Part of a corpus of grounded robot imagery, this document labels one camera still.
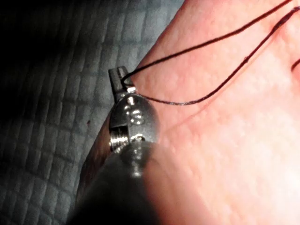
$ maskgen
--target pink skin surface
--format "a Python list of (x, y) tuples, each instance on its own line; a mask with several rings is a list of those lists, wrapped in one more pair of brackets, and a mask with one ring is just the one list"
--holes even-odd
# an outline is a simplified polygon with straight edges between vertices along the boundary
[[(280, 0), (186, 0), (141, 65), (239, 28)], [(230, 39), (137, 74), (142, 94), (183, 102), (217, 87), (300, 0)], [(165, 225), (300, 222), (300, 12), (209, 100), (153, 103), (160, 144), (146, 170)]]

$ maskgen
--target black suture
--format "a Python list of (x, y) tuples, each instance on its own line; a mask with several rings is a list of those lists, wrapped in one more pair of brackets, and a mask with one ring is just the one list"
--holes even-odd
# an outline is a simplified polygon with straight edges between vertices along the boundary
[[(239, 33), (241, 33), (242, 31), (246, 30), (247, 28), (249, 28), (250, 26), (254, 25), (255, 23), (259, 22), (260, 20), (264, 19), (265, 17), (273, 14), (275, 11), (279, 10), (280, 8), (282, 8), (284, 5), (286, 5), (287, 3), (289, 3), (290, 1), (292, 0), (286, 0), (282, 3), (280, 3), (279, 5), (277, 5), (276, 7), (274, 7), (273, 9), (269, 10), (268, 12), (260, 15), (259, 17), (255, 18), (254, 20), (250, 21), (249, 23), (245, 24), (244, 26), (242, 26), (241, 28), (237, 29), (237, 30), (234, 30), (230, 33), (227, 33), (225, 35), (222, 35), (220, 37), (216, 37), (214, 39), (211, 39), (209, 41), (206, 41), (202, 44), (199, 44), (199, 45), (196, 45), (196, 46), (193, 46), (193, 47), (190, 47), (188, 49), (185, 49), (181, 52), (177, 52), (177, 53), (174, 53), (174, 54), (171, 54), (169, 56), (166, 56), (164, 58), (161, 58), (161, 59), (158, 59), (150, 64), (147, 64), (143, 67), (140, 67), (140, 68), (137, 68), (136, 70), (134, 70), (133, 72), (131, 73), (128, 73), (126, 76), (123, 77), (123, 79), (121, 80), (121, 83), (125, 86), (130, 86), (128, 84), (125, 83), (125, 80), (128, 79), (129, 77), (133, 76), (134, 74), (142, 71), (142, 70), (145, 70), (151, 66), (154, 66), (156, 64), (159, 64), (159, 63), (162, 63), (164, 61), (167, 61), (167, 60), (170, 60), (172, 58), (175, 58), (175, 57), (178, 57), (180, 55), (183, 55), (185, 53), (188, 53), (190, 51), (193, 51), (193, 50), (196, 50), (196, 49), (199, 49), (199, 48), (202, 48), (202, 47), (205, 47), (207, 45), (210, 45), (210, 44), (213, 44), (215, 42), (218, 42), (218, 41), (221, 41), (223, 39), (226, 39), (226, 38), (229, 38), (231, 36), (234, 36), (234, 35), (237, 35)], [(141, 95), (142, 97), (144, 98), (147, 98), (149, 100), (152, 100), (152, 101), (156, 101), (156, 102), (159, 102), (159, 103), (163, 103), (163, 104), (167, 104), (167, 105), (193, 105), (193, 104), (197, 104), (197, 103), (200, 103), (208, 98), (210, 98), (211, 96), (213, 96), (214, 94), (216, 94), (222, 87), (224, 87), (235, 75), (236, 73), (249, 61), (249, 59), (258, 51), (258, 49), (274, 34), (275, 31), (277, 31), (282, 25), (284, 25), (290, 18), (291, 16), (296, 13), (297, 11), (300, 10), (300, 6), (297, 6), (297, 7), (294, 7), (289, 13), (287, 13), (284, 17), (282, 17), (276, 24), (275, 26), (272, 28), (271, 32), (259, 43), (259, 45), (247, 56), (244, 58), (244, 60), (240, 63), (240, 65), (219, 85), (217, 86), (213, 91), (211, 91), (209, 94), (207, 94), (206, 96), (200, 98), (200, 99), (197, 99), (197, 100), (193, 100), (193, 101), (189, 101), (189, 102), (171, 102), (171, 101), (164, 101), (164, 100), (160, 100), (160, 99), (157, 99), (157, 98), (153, 98), (153, 97), (148, 97), (148, 96), (145, 96), (145, 95)]]
[(293, 70), (296, 68), (296, 66), (297, 66), (298, 64), (300, 64), (300, 59), (298, 59), (297, 61), (295, 61), (295, 62), (292, 64), (292, 66), (291, 66), (291, 71), (293, 71)]

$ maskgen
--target skin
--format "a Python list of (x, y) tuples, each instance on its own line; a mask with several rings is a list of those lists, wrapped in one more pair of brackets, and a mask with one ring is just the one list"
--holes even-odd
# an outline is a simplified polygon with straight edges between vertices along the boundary
[[(140, 65), (228, 33), (280, 0), (186, 0)], [(184, 102), (218, 86), (294, 6), (245, 32), (137, 74), (140, 93)], [(300, 13), (217, 95), (153, 103), (164, 147), (145, 181), (165, 225), (293, 225), (300, 221)]]

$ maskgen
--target gray textured surface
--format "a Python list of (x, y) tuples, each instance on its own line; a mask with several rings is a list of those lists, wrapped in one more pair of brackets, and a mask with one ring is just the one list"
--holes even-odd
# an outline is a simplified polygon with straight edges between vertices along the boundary
[(107, 70), (133, 70), (183, 0), (63, 2), (0, 6), (1, 225), (66, 221), (113, 104)]

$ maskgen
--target gray mat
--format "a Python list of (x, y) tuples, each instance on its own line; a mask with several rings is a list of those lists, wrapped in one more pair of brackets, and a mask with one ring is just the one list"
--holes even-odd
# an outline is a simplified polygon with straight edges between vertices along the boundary
[(183, 0), (0, 3), (0, 224), (64, 224), (113, 97)]

